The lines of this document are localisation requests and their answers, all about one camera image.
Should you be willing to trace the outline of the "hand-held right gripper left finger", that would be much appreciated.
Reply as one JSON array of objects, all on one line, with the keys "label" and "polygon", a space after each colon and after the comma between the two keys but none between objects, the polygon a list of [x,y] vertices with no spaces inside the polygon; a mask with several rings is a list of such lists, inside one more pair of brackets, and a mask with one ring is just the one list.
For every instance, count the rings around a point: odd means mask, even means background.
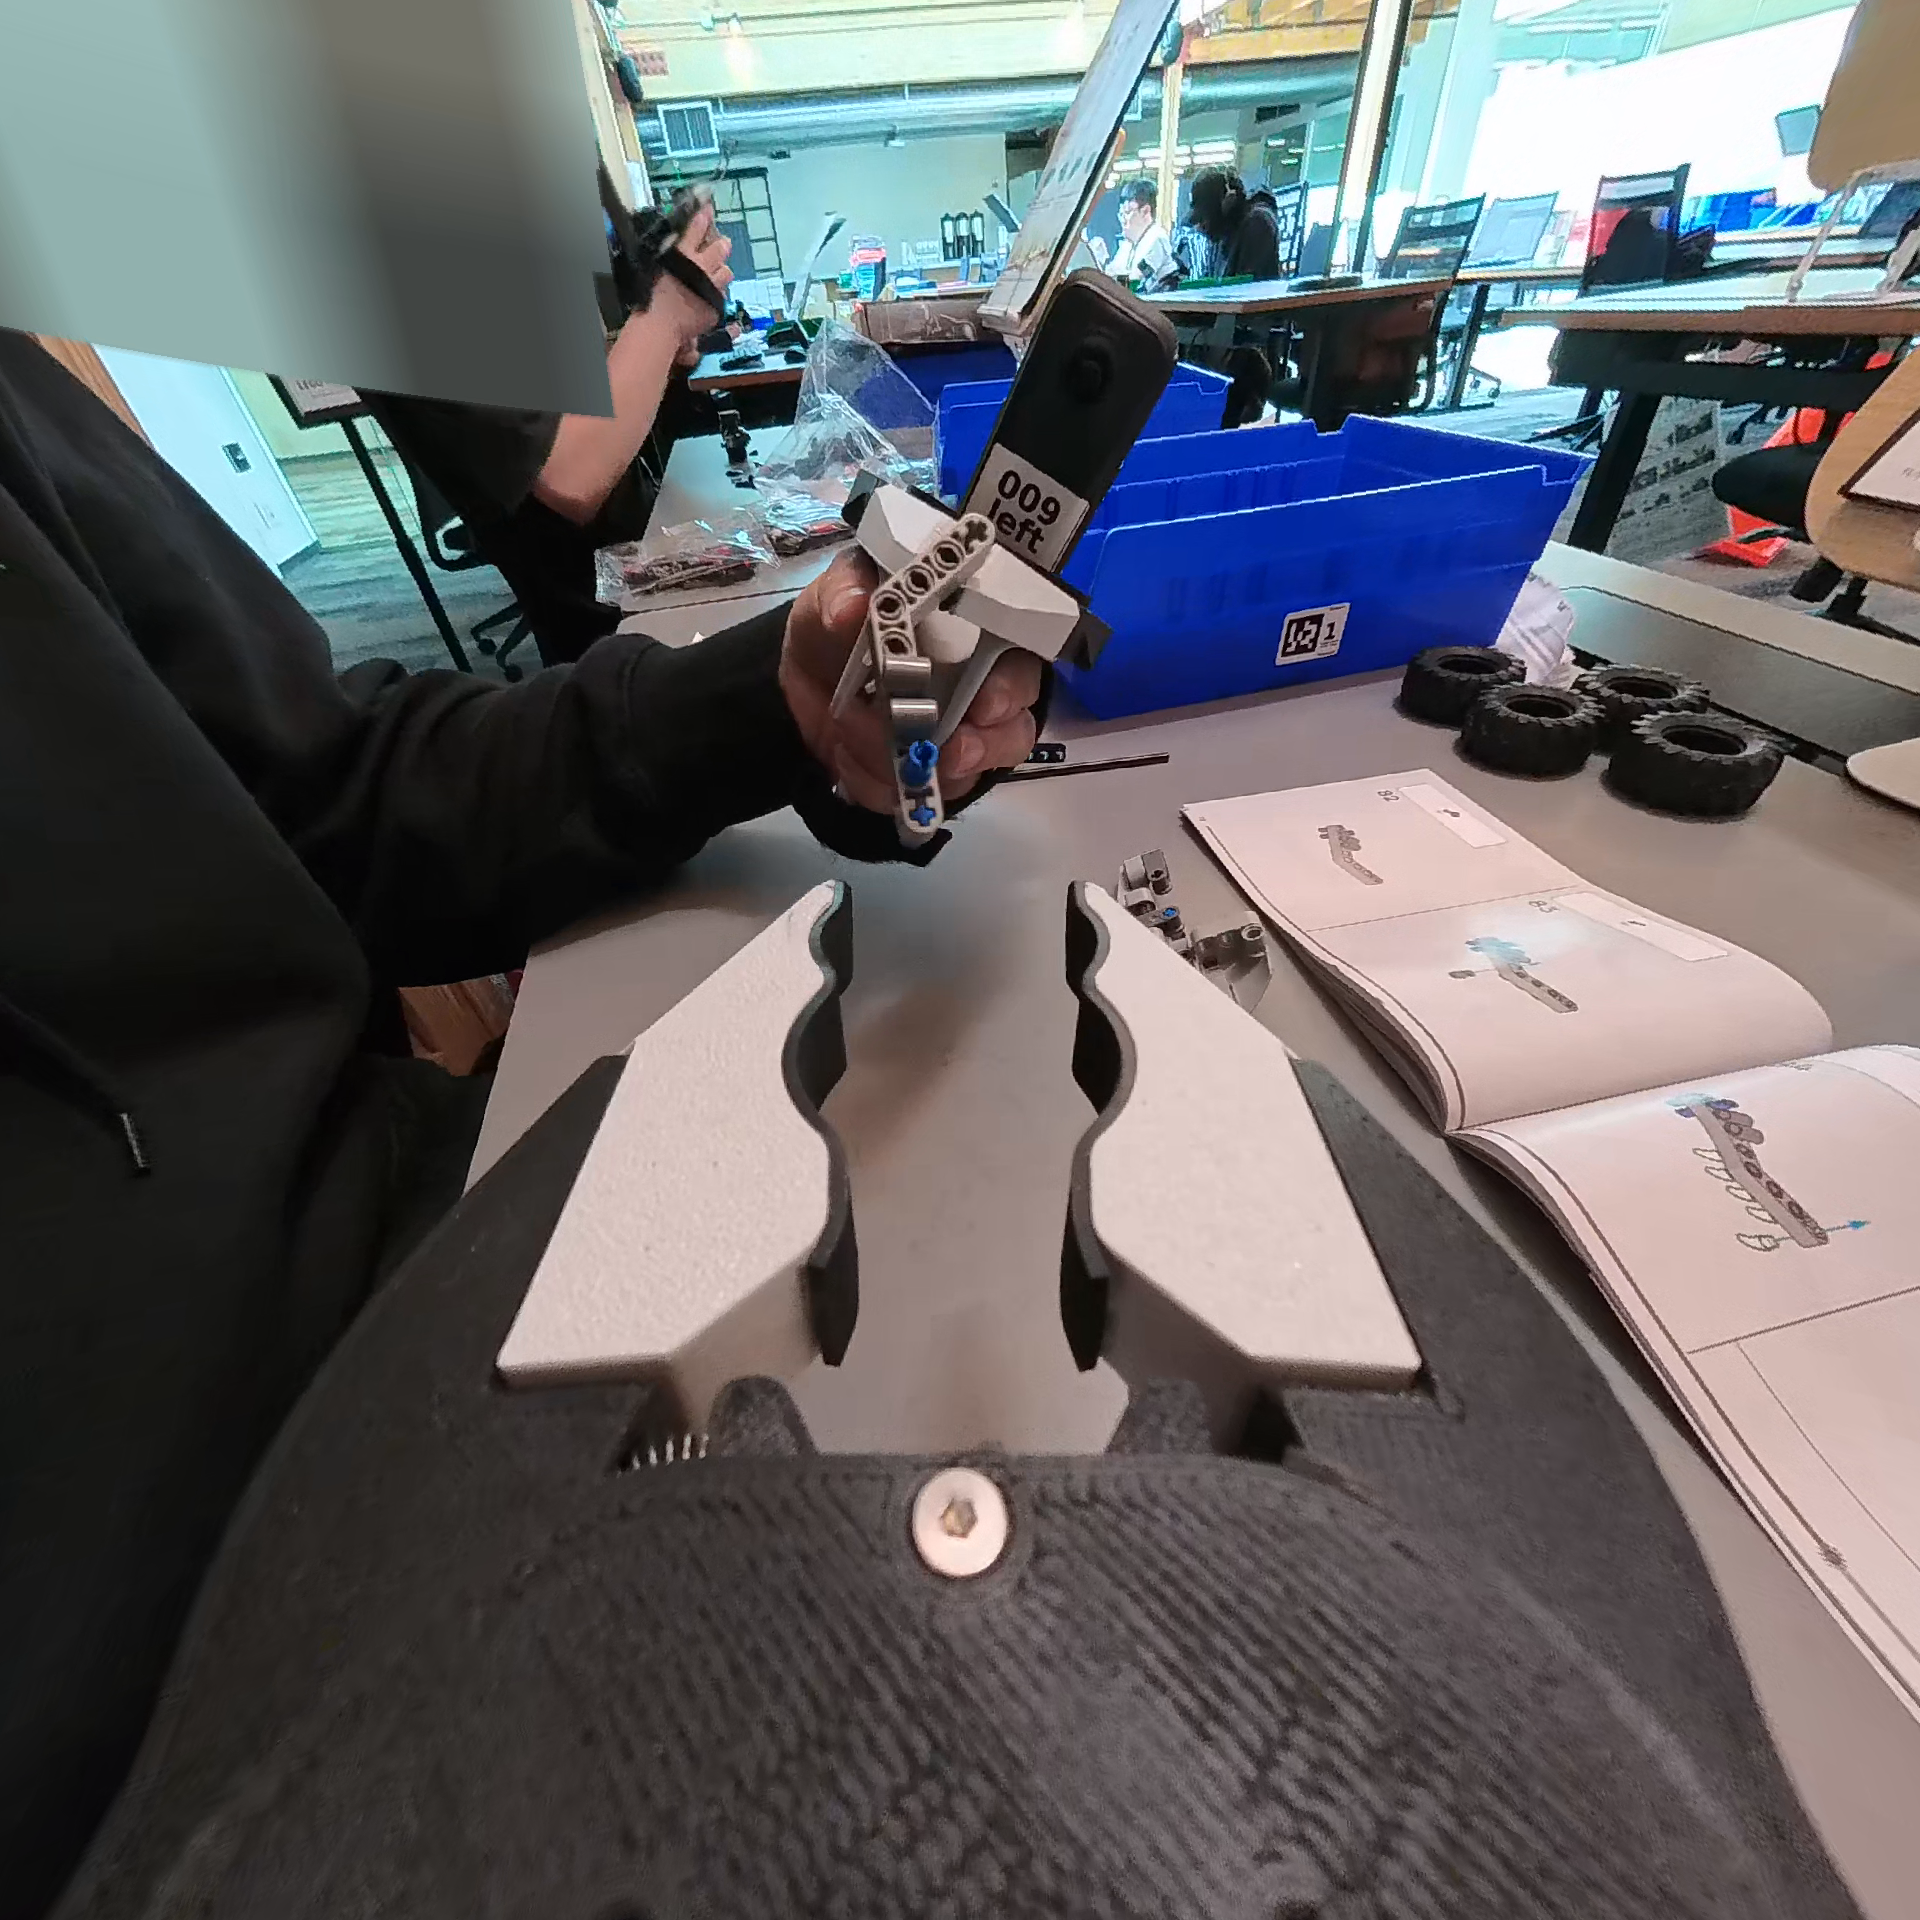
[{"label": "hand-held right gripper left finger", "polygon": [[495,1351],[511,1387],[635,1382],[701,1423],[738,1380],[845,1360],[852,889],[812,885],[632,1044]]}]

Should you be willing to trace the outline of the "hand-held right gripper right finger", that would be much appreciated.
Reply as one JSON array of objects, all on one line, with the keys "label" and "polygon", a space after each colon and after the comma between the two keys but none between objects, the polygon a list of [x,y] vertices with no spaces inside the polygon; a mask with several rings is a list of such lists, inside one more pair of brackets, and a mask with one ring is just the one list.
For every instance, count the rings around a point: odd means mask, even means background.
[{"label": "hand-held right gripper right finger", "polygon": [[1063,908],[1069,1071],[1060,1319],[1074,1366],[1186,1382],[1211,1432],[1292,1387],[1423,1373],[1293,1058],[1106,887]]}]

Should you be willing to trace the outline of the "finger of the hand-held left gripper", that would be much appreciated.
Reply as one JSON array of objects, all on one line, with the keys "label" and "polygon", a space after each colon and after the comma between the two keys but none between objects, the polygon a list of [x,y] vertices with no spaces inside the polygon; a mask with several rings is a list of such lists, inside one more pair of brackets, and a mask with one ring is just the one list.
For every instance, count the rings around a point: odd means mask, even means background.
[{"label": "finger of the hand-held left gripper", "polygon": [[1058,659],[1087,614],[1078,593],[1017,558],[985,558],[917,614],[917,652],[957,670],[1005,650]]},{"label": "finger of the hand-held left gripper", "polygon": [[[916,491],[908,491],[894,484],[878,485],[874,491],[868,491],[859,506],[862,512],[855,521],[855,543],[875,566],[874,589],[882,578],[892,571],[895,563],[905,561],[908,555],[924,543],[924,539],[941,532],[948,521],[956,519],[941,506],[926,503]],[[831,711],[845,711],[858,702],[875,700],[868,655],[868,612],[858,630],[858,637],[854,640],[852,653],[847,655],[834,687],[830,702]],[[957,670],[939,666],[931,667],[931,691],[939,705],[944,705],[957,683]]]}]

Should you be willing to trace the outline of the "grey angled toy brick beam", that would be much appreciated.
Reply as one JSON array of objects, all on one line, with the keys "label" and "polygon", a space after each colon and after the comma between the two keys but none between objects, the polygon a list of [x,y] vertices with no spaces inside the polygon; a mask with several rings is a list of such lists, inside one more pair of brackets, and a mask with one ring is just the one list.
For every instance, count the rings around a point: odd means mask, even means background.
[{"label": "grey angled toy brick beam", "polygon": [[941,705],[934,693],[935,659],[922,650],[920,621],[979,571],[993,545],[991,521],[968,512],[894,563],[870,596],[868,658],[874,693],[885,707],[895,828],[908,850],[924,847],[945,826]]}]

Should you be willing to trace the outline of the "person's left forearm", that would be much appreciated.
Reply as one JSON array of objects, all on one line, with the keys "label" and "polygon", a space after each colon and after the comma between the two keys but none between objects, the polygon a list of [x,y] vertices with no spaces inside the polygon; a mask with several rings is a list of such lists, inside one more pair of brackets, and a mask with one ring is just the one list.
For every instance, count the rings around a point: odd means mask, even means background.
[{"label": "person's left forearm", "polygon": [[502,972],[724,830],[828,797],[760,616],[608,636],[521,683],[403,676],[352,700],[299,854],[397,986]]}]

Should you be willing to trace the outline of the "grey desk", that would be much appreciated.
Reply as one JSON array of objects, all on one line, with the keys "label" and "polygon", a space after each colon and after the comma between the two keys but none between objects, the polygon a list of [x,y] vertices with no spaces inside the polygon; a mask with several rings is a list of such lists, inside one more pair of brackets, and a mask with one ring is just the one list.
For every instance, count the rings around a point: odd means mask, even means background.
[{"label": "grey desk", "polygon": [[[1162,850],[1193,925],[1238,918],[1235,887],[1186,830],[1187,802],[1427,767],[1580,877],[1790,972],[1837,1044],[1915,1044],[1915,828],[1825,770],[1790,764],[1739,821],[1683,824],[1620,802],[1591,771],[1483,774],[1447,732],[1406,720],[1384,674],[1125,724],[1094,724],[1060,693],[1050,730],[1078,764],[1166,760],[1009,780],[924,872],[831,862],[788,812],[730,828],[658,893],[535,948],[520,984],[467,1181],[777,910],[831,874],[850,884],[847,1070],[828,1115],[852,1172],[859,1311],[844,1364],[796,1384],[830,1450],[1086,1454],[1115,1426],[1122,1382],[1074,1368],[1058,1315],[1067,1172],[1090,1114],[1069,1070],[1063,898],[1069,879],[1110,881],[1125,855]],[[1401,1140],[1593,1355],[1688,1515],[1858,1908],[1915,1916],[1907,1707],[1726,1487],[1545,1216],[1455,1154],[1292,961],[1273,961],[1257,1015]]]}]

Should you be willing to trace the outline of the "person's left hand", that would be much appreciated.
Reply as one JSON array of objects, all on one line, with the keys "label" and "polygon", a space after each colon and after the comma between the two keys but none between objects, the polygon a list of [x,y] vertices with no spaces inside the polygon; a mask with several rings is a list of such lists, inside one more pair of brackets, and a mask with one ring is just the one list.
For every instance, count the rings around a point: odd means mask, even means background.
[{"label": "person's left hand", "polygon": [[[834,703],[875,583],[874,561],[847,545],[797,593],[780,641],[780,693],[805,753],[828,774],[831,790],[847,804],[889,817],[897,790],[885,714],[868,703]],[[1021,650],[1007,650],[991,663],[939,749],[948,804],[1026,762],[1043,732],[1050,690],[1050,666]]]}]

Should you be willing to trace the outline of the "clear plastic bag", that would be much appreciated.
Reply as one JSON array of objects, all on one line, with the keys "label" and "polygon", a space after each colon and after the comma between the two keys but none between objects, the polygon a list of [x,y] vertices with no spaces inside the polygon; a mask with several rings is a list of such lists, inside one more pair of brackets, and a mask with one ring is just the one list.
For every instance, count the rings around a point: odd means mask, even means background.
[{"label": "clear plastic bag", "polygon": [[819,324],[792,424],[757,454],[764,501],[808,497],[837,510],[862,473],[935,496],[938,411],[872,340],[837,320]]}]

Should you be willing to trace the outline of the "plastic bag of toy parts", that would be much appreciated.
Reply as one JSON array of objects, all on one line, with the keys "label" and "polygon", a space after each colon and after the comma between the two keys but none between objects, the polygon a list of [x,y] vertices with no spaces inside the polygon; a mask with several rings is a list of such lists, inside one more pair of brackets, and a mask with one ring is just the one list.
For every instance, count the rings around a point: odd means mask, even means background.
[{"label": "plastic bag of toy parts", "polygon": [[722,507],[602,545],[594,553],[594,587],[603,603],[632,612],[675,591],[716,593],[750,583],[773,561],[761,521],[751,512]]}]

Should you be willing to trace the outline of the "grey board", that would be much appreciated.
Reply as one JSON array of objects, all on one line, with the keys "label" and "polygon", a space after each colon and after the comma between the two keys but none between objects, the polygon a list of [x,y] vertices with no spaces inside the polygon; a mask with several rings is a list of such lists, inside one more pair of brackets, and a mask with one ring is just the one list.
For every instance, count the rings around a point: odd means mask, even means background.
[{"label": "grey board", "polygon": [[1067,275],[1115,138],[1179,8],[1177,1],[1115,3],[1071,93],[1005,264],[979,303],[979,324],[1001,340],[1031,333],[1054,288]]}]

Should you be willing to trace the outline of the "blue tagged storage bin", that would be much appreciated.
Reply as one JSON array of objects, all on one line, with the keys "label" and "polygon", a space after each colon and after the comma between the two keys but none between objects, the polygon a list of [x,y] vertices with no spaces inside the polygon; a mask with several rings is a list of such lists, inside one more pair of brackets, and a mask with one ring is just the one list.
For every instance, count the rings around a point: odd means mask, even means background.
[{"label": "blue tagged storage bin", "polygon": [[1110,636],[1062,686],[1125,718],[1491,646],[1588,467],[1371,416],[1142,441],[1067,561]]}]

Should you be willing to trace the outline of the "grey toy brick panel assembly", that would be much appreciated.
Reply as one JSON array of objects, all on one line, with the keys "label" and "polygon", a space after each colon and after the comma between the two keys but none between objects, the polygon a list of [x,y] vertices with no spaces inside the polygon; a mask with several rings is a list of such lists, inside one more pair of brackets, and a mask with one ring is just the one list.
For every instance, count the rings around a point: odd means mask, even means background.
[{"label": "grey toy brick panel assembly", "polygon": [[1173,899],[1171,872],[1159,847],[1119,862],[1115,901],[1235,1005],[1249,1013],[1260,1008],[1271,979],[1271,954],[1261,921],[1199,929]]}]

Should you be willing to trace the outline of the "black office chair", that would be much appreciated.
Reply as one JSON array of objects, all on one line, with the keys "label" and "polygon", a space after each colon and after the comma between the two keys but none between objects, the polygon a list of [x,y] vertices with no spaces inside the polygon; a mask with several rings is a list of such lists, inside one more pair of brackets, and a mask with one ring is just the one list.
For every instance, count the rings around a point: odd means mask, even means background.
[{"label": "black office chair", "polygon": [[1390,300],[1371,324],[1368,368],[1369,409],[1394,417],[1426,409],[1437,383],[1447,308],[1457,274],[1473,249],[1485,196],[1413,203],[1404,210],[1379,267],[1384,279],[1439,279],[1423,297]]},{"label": "black office chair", "polygon": [[1665,283],[1672,275],[1689,163],[1601,176],[1577,279],[1581,296]]}]

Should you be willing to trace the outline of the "open instruction booklet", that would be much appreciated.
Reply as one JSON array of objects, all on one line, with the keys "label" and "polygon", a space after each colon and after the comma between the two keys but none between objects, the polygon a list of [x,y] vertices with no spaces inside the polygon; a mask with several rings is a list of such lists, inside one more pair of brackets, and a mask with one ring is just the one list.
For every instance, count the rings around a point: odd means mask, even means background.
[{"label": "open instruction booklet", "polygon": [[1915,1711],[1917,1060],[1427,770],[1182,806]]}]

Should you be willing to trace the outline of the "black sign stand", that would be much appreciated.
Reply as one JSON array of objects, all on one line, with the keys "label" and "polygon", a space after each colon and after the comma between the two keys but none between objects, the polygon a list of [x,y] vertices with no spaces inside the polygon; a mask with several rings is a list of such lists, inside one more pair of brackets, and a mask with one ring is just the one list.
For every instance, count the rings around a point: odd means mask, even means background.
[{"label": "black sign stand", "polygon": [[366,408],[366,400],[362,395],[357,395],[354,404],[342,413],[340,425],[342,425],[342,434],[346,437],[348,449],[366,482],[367,491],[371,494],[377,513],[381,516],[388,528],[388,534],[405,569],[405,576],[416,587],[419,601],[427,612],[434,623],[434,630],[437,632],[437,637],[442,641],[444,652],[450,658],[451,667],[460,674],[470,674],[471,662],[467,658],[467,647],[458,636],[458,630],[451,617],[447,616],[437,589],[427,580],[425,559],[419,553],[419,545],[413,534],[409,532],[403,516],[395,507],[394,496],[388,491],[381,469],[371,454],[367,437],[363,436],[362,421],[367,416],[370,413]]}]

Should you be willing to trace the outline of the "white plastic bag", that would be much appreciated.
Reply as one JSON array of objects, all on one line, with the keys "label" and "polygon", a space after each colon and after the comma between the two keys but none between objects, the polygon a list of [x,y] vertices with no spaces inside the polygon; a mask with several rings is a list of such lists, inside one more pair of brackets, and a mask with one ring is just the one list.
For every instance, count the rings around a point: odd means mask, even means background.
[{"label": "white plastic bag", "polygon": [[1571,653],[1574,619],[1564,591],[1529,571],[1505,612],[1494,647],[1520,663],[1526,686],[1565,690],[1580,674]]}]

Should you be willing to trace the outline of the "person's black printed sweatshirt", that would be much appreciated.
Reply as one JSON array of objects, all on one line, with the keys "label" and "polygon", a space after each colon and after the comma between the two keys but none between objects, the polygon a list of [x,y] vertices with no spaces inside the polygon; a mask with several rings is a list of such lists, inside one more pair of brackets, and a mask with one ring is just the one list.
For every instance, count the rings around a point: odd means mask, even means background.
[{"label": "person's black printed sweatshirt", "polygon": [[302,828],[354,697],[24,333],[2,375],[3,1916],[122,1785],[253,1468],[467,1124]]}]

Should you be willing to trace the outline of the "wooden display board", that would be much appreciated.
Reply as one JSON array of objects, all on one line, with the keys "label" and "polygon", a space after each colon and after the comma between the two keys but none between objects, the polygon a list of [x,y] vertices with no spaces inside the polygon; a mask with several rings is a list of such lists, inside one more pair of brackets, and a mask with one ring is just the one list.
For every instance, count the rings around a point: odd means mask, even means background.
[{"label": "wooden display board", "polygon": [[1917,589],[1917,351],[1839,425],[1806,499],[1817,553],[1846,573]]}]

